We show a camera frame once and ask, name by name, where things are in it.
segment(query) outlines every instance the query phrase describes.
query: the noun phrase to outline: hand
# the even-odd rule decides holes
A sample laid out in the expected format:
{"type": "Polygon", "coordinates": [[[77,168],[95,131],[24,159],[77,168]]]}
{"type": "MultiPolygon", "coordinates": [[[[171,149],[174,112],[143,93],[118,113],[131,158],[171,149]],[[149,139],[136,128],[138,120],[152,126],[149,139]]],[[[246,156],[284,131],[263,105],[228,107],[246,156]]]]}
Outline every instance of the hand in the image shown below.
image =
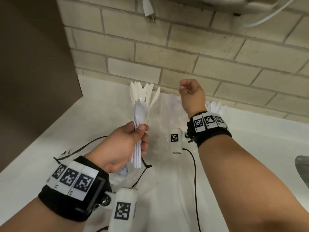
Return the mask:
{"type": "Polygon", "coordinates": [[[207,111],[205,93],[200,84],[194,79],[180,81],[179,93],[181,104],[189,119],[196,113],[207,111]]]}
{"type": "Polygon", "coordinates": [[[142,140],[141,155],[145,155],[148,147],[148,135],[145,131],[149,126],[140,124],[135,130],[133,121],[115,129],[104,141],[95,149],[85,155],[85,158],[96,164],[108,173],[120,170],[128,161],[131,160],[134,145],[142,140]]]}

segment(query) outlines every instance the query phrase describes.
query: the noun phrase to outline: wrist-mounted device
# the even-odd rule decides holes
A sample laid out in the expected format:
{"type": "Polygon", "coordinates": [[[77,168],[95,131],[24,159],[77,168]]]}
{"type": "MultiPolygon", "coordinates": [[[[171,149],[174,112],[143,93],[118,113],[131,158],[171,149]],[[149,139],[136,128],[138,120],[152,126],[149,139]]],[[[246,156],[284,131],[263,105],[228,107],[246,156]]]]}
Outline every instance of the wrist-mounted device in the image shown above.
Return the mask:
{"type": "Polygon", "coordinates": [[[199,112],[187,123],[187,135],[199,147],[207,139],[225,134],[232,137],[228,127],[219,114],[199,112]]]}
{"type": "Polygon", "coordinates": [[[39,199],[59,216],[84,222],[99,206],[106,191],[112,191],[109,174],[79,156],[67,165],[59,165],[47,179],[39,199]]]}

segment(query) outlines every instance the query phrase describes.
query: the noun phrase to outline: metal bolt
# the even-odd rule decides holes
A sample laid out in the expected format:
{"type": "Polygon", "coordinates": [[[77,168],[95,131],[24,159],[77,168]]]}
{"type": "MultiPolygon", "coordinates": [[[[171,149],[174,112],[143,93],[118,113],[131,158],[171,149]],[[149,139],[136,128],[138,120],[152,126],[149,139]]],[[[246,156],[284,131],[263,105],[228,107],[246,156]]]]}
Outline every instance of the metal bolt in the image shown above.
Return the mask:
{"type": "Polygon", "coordinates": [[[111,203],[111,198],[110,198],[110,196],[109,196],[109,195],[105,195],[104,198],[103,198],[102,201],[101,201],[101,205],[102,205],[103,207],[106,207],[106,206],[108,206],[110,203],[111,203]]]}

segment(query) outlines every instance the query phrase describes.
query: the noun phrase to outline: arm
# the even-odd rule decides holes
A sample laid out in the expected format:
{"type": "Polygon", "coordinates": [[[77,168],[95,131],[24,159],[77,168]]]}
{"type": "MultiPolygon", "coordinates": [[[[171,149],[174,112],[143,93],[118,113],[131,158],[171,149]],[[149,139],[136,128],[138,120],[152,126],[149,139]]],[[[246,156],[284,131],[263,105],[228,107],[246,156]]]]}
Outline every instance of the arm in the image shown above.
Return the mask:
{"type": "MultiPolygon", "coordinates": [[[[129,160],[134,145],[142,140],[141,147],[148,147],[147,134],[149,127],[140,125],[134,131],[133,122],[112,132],[94,150],[85,157],[104,171],[117,172],[129,160]]],[[[21,209],[10,220],[0,227],[0,232],[82,232],[86,222],[75,222],[62,218],[47,208],[39,198],[35,198],[21,209]]]]}
{"type": "MultiPolygon", "coordinates": [[[[189,118],[206,111],[199,83],[182,80],[180,84],[189,118]]],[[[309,214],[291,191],[231,137],[218,135],[206,140],[199,147],[199,156],[231,232],[309,231],[309,214]]]]}

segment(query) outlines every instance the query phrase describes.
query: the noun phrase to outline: white counter surface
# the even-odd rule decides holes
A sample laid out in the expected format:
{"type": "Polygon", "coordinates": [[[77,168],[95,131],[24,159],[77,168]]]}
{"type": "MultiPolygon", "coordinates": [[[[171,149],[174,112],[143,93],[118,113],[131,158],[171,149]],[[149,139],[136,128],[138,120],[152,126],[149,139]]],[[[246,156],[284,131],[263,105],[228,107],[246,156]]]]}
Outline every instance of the white counter surface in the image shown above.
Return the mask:
{"type": "MultiPolygon", "coordinates": [[[[83,76],[79,76],[79,80],[85,97],[78,100],[0,173],[0,225],[37,196],[57,167],[53,157],[80,143],[108,135],[131,120],[128,86],[83,76]]],[[[158,101],[154,113],[162,111],[160,104],[158,101]]],[[[296,156],[309,156],[309,141],[306,138],[309,136],[309,125],[237,109],[229,109],[228,115],[234,139],[270,168],[309,211],[309,189],[294,165],[296,156]]],[[[153,167],[146,171],[138,186],[147,184],[152,175],[156,187],[140,196],[134,231],[198,231],[191,155],[168,152],[164,121],[153,118],[150,128],[150,147],[145,161],[153,167]]],[[[192,151],[195,151],[197,163],[198,210],[202,231],[228,231],[194,145],[192,151]]],[[[108,212],[99,209],[89,218],[85,231],[95,232],[108,222],[108,212]]]]}

